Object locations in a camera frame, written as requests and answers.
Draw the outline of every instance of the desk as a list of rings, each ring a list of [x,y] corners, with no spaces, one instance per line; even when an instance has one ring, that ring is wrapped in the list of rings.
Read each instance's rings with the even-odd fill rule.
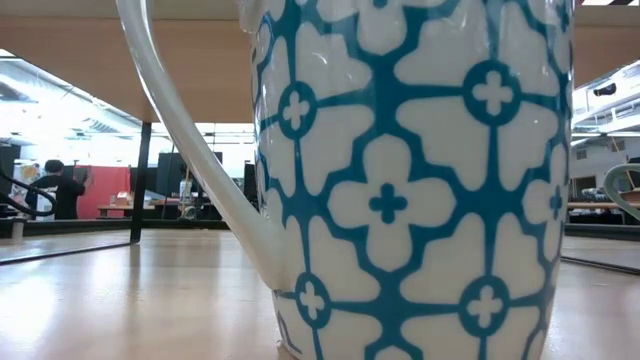
[[[584,241],[567,237],[563,251],[635,252],[640,259],[634,244]],[[0,359],[292,360],[278,348],[271,292],[228,231],[145,230],[139,246],[3,270]],[[562,264],[541,360],[637,359],[638,314],[637,277]]]
[[[145,206],[143,210],[153,210],[153,206]],[[125,213],[125,217],[127,213],[131,213],[133,211],[133,205],[102,205],[98,206],[98,210],[100,210],[100,217],[108,217],[109,211],[123,211]]]
[[[166,203],[167,203],[167,205],[179,205],[180,204],[180,199],[179,198],[167,198]],[[154,206],[164,205],[165,204],[165,200],[164,199],[151,200],[149,202],[149,204],[150,205],[154,205]]]
[[[640,203],[635,202],[631,203],[636,209],[640,209]],[[569,210],[571,209],[620,209],[620,206],[616,203],[585,203],[585,202],[570,202],[567,206]]]

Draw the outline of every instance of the mug handle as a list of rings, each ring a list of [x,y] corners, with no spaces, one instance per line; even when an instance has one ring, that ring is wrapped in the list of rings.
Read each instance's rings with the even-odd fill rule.
[[[156,50],[152,0],[117,0],[118,12],[142,86],[179,152],[216,205],[263,281],[274,290],[284,282],[282,226],[262,217],[226,174],[187,112]]]
[[[640,164],[623,164],[614,167],[613,169],[607,172],[607,175],[604,177],[604,192],[607,194],[609,199],[613,200],[614,203],[618,204],[622,210],[629,213],[629,215],[634,218],[640,220],[640,210],[631,206],[626,200],[620,196],[618,190],[615,188],[613,181],[624,172],[628,171],[638,171],[640,172]]]

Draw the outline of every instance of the ceiling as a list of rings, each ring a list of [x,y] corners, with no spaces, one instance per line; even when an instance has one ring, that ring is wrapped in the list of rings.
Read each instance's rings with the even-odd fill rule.
[[[237,19],[234,0],[154,0],[158,19]],[[118,17],[116,0],[0,0],[0,14],[53,17]]]
[[[0,15],[115,18],[115,0],[0,0]],[[235,0],[155,0],[157,19],[234,20]],[[578,6],[580,25],[640,26],[640,6]]]

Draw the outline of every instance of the ceramic mug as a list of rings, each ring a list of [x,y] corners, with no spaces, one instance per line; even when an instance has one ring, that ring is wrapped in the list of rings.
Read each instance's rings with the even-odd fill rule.
[[[538,359],[567,201],[570,0],[245,0],[263,216],[189,118],[145,0],[148,95],[300,359]]]
[[[626,211],[629,215],[640,220],[640,210],[629,204],[628,201],[622,198],[615,187],[615,180],[620,175],[626,175],[629,171],[640,171],[640,164],[622,164],[614,167],[607,172],[604,177],[604,192],[609,199],[618,204],[620,208]]]

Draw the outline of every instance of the window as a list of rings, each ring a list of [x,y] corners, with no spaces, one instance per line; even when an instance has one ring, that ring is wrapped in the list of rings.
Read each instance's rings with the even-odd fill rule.
[[[586,159],[587,158],[587,149],[578,150],[576,152],[576,157],[578,158],[578,160]]]
[[[625,149],[624,140],[616,140],[614,138],[611,138],[612,152],[624,151],[624,149]]]

